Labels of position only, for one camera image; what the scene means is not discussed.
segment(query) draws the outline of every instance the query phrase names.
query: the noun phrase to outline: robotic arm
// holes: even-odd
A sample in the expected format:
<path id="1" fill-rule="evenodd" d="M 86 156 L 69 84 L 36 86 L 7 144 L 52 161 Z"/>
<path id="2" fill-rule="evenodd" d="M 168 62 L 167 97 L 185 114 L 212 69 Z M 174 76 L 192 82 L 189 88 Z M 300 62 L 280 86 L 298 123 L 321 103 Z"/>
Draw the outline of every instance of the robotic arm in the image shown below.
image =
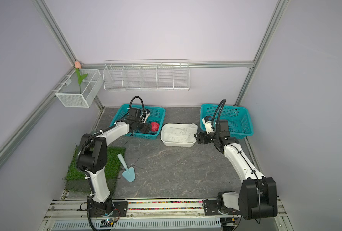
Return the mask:
<path id="1" fill-rule="evenodd" d="M 107 146 L 130 132 L 148 133 L 150 131 L 150 124 L 146 123 L 150 112 L 144 106 L 142 110 L 132 108 L 131 104 L 135 98 L 140 99 L 135 96 L 131 100 L 128 112 L 113 126 L 93 135 L 85 134 L 81 138 L 76 168 L 85 173 L 85 178 L 90 185 L 88 210 L 95 208 L 104 215 L 111 215 L 114 210 L 112 196 L 104 175 Z M 217 196 L 218 210 L 219 212 L 224 211 L 224 208 L 239 210 L 246 220 L 275 217 L 277 215 L 276 183 L 272 178 L 265 177 L 258 171 L 244 154 L 239 141 L 235 137 L 230 137 L 228 121 L 220 120 L 224 101 L 226 100 L 224 99 L 219 105 L 221 109 L 216 119 L 216 127 L 213 126 L 219 107 L 213 118 L 210 116 L 203 118 L 202 122 L 206 127 L 206 132 L 195 134 L 199 144 L 213 143 L 216 149 L 231 162 L 242 181 L 239 194 L 236 192 L 219 193 Z"/>
<path id="2" fill-rule="evenodd" d="M 271 177 L 265 177 L 244 154 L 242 146 L 235 137 L 230 137 L 227 120 L 220 120 L 226 99 L 216 108 L 214 116 L 202 119 L 206 132 L 195 134 L 198 144 L 213 143 L 233 165 L 242 181 L 240 193 L 220 192 L 217 196 L 218 210 L 234 208 L 242 213 L 246 220 L 275 217 L 277 215 L 276 183 Z M 214 125 L 218 109 L 220 111 Z"/>
<path id="3" fill-rule="evenodd" d="M 135 98 L 140 99 L 142 109 L 131 107 Z M 149 115 L 150 111 L 144 108 L 142 99 L 135 96 L 130 102 L 128 112 L 113 126 L 100 130 L 96 134 L 84 134 L 81 137 L 80 149 L 76 158 L 76 169 L 86 175 L 85 179 L 90 185 L 91 194 L 87 198 L 88 211 L 94 208 L 103 216 L 109 216 L 113 213 L 112 196 L 104 175 L 104 168 L 107 163 L 107 146 L 127 133 L 140 131 L 147 134 L 151 127 L 150 124 L 146 123 Z M 95 230 L 90 218 L 89 223 L 91 228 Z"/>

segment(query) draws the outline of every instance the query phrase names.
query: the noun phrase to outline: white wire shelf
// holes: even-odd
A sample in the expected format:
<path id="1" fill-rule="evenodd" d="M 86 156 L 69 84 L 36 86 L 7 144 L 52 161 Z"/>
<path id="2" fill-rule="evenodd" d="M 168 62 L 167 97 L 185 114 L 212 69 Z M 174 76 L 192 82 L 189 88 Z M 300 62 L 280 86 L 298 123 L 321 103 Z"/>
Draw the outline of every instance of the white wire shelf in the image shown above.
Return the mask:
<path id="1" fill-rule="evenodd" d="M 113 60 L 105 61 L 104 89 L 189 90 L 188 60 Z"/>
<path id="2" fill-rule="evenodd" d="M 80 74 L 88 74 L 86 78 L 78 84 L 78 77 L 75 70 L 72 70 L 66 81 L 57 90 L 55 95 L 67 108 L 89 108 L 100 87 L 103 79 L 99 69 L 80 69 Z"/>

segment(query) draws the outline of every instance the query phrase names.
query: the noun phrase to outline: gray marble floor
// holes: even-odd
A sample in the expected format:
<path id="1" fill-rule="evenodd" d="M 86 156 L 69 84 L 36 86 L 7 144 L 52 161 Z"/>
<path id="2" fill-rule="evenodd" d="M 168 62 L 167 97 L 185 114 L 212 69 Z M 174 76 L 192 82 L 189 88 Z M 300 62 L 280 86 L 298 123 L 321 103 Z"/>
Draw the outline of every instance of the gray marble floor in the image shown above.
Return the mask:
<path id="1" fill-rule="evenodd" d="M 195 123 L 200 126 L 200 108 L 165 109 L 164 124 Z M 108 127 L 117 110 L 106 108 L 98 129 Z M 248 155 L 242 140 L 241 145 Z M 133 182 L 119 174 L 113 195 L 115 199 L 215 197 L 222 191 L 240 190 L 241 182 L 233 166 L 213 144 L 170 147 L 162 143 L 159 135 L 156 140 L 122 136 L 111 146 L 126 148 L 126 163 L 129 166 L 135 164 L 136 173 Z"/>

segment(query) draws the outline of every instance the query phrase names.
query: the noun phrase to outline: black cable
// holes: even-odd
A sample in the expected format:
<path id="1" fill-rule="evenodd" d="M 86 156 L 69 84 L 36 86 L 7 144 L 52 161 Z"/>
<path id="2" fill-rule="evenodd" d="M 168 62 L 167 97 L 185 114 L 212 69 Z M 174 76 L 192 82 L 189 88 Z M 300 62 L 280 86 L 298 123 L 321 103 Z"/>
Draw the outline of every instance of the black cable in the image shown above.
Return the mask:
<path id="1" fill-rule="evenodd" d="M 257 219 L 255 219 L 255 221 L 260 224 L 261 223 L 261 196 L 260 196 L 260 182 L 258 180 L 258 176 L 256 174 L 256 170 L 253 170 L 252 167 L 248 164 L 248 161 L 244 158 L 244 156 L 242 155 L 242 152 L 239 151 L 234 145 L 226 145 L 226 146 L 232 146 L 234 147 L 238 153 L 242 156 L 242 158 L 245 160 L 245 162 L 247 163 L 247 165 L 249 166 L 249 168 L 251 169 L 251 173 L 254 173 L 256 178 L 257 178 L 257 187 L 258 187 L 258 211 L 259 211 L 259 214 L 260 214 L 260 221 L 257 221 Z"/>
<path id="2" fill-rule="evenodd" d="M 220 153 L 222 153 L 222 151 L 220 149 L 218 149 L 218 147 L 214 144 L 216 150 L 218 150 Z"/>
<path id="3" fill-rule="evenodd" d="M 226 99 L 223 99 L 220 103 L 221 108 L 220 108 L 220 111 L 218 112 L 218 116 L 216 120 L 216 135 L 217 135 L 217 142 L 219 145 L 221 144 L 220 143 L 220 116 L 221 116 L 222 110 L 224 109 L 225 103 L 226 103 Z"/>
<path id="4" fill-rule="evenodd" d="M 204 199 L 202 200 L 202 206 L 203 206 L 203 208 L 209 208 L 209 207 L 206 206 L 206 203 L 204 202 L 204 200 L 209 201 L 209 200 L 206 199 L 206 198 L 204 198 Z"/>
<path id="5" fill-rule="evenodd" d="M 218 109 L 219 109 L 219 107 L 221 106 L 221 104 L 222 104 L 222 101 L 219 103 L 219 105 L 217 106 L 217 108 L 216 108 L 216 110 L 215 110 L 215 113 L 213 114 L 213 117 L 212 117 L 212 123 L 211 123 L 211 125 L 212 125 L 212 130 L 215 132 L 215 128 L 214 128 L 214 123 L 213 123 L 213 121 L 215 120 L 215 117 L 216 117 L 216 114 L 217 114 L 217 111 L 218 111 Z"/>
<path id="6" fill-rule="evenodd" d="M 93 225 L 93 223 L 92 223 L 92 221 L 91 221 L 91 217 L 90 217 L 90 210 L 91 210 L 91 208 L 90 208 L 90 200 L 91 200 L 91 197 L 88 196 L 88 197 L 87 197 L 87 218 L 88 218 L 88 220 L 89 220 L 89 225 L 90 225 L 90 227 L 91 227 L 91 229 L 92 229 L 93 231 L 99 231 L 99 230 L 97 230 L 97 229 L 95 228 L 95 226 Z M 115 220 L 115 221 L 113 222 L 113 225 L 114 225 L 114 224 L 119 220 L 119 218 L 121 217 L 121 212 L 120 212 L 119 210 L 118 210 L 118 213 L 119 213 L 119 217 L 118 217 L 117 220 Z M 112 230 L 112 229 L 100 229 L 100 230 L 110 231 L 110 230 Z"/>
<path id="7" fill-rule="evenodd" d="M 112 126 L 110 126 L 110 127 L 108 127 L 108 128 L 106 128 L 106 129 L 104 129 L 104 130 L 102 130 L 103 131 L 103 133 L 104 132 L 106 132 L 106 131 L 109 131 L 109 130 L 111 130 L 112 128 L 114 128 L 114 127 L 116 127 L 117 125 L 112 125 Z"/>
<path id="8" fill-rule="evenodd" d="M 123 118 L 125 118 L 125 117 L 127 116 L 128 112 L 130 111 L 130 107 L 131 107 L 131 105 L 132 105 L 132 102 L 133 102 L 133 100 L 136 99 L 136 98 L 140 99 L 141 106 L 142 106 L 142 108 L 143 108 L 143 117 L 145 118 L 145 116 L 144 116 L 144 115 L 145 115 L 145 108 L 144 108 L 143 100 L 142 100 L 139 96 L 135 96 L 135 97 L 133 97 L 133 98 L 131 99 L 130 104 L 129 104 L 129 106 L 128 106 L 128 110 L 127 110 L 126 114 L 125 114 L 124 116 L 122 116 L 121 119 L 123 119 Z"/>
<path id="9" fill-rule="evenodd" d="M 84 203 L 87 203 L 87 202 L 82 202 L 81 205 L 80 205 L 80 209 L 78 209 L 77 211 L 87 211 L 87 209 L 81 209 L 81 206 L 82 206 L 82 204 L 84 204 Z"/>

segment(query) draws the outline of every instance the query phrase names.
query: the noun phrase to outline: light blue garden trowel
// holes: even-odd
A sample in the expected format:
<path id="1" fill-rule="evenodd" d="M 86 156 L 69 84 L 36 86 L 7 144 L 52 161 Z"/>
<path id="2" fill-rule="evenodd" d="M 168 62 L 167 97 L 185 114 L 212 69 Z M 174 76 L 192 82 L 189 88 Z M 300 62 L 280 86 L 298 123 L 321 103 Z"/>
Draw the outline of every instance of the light blue garden trowel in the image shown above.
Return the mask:
<path id="1" fill-rule="evenodd" d="M 127 168 L 127 164 L 122 157 L 122 154 L 117 155 L 118 159 L 121 161 L 121 164 L 125 167 L 126 171 L 122 173 L 122 176 L 128 181 L 132 182 L 135 179 L 135 169 L 133 167 Z"/>

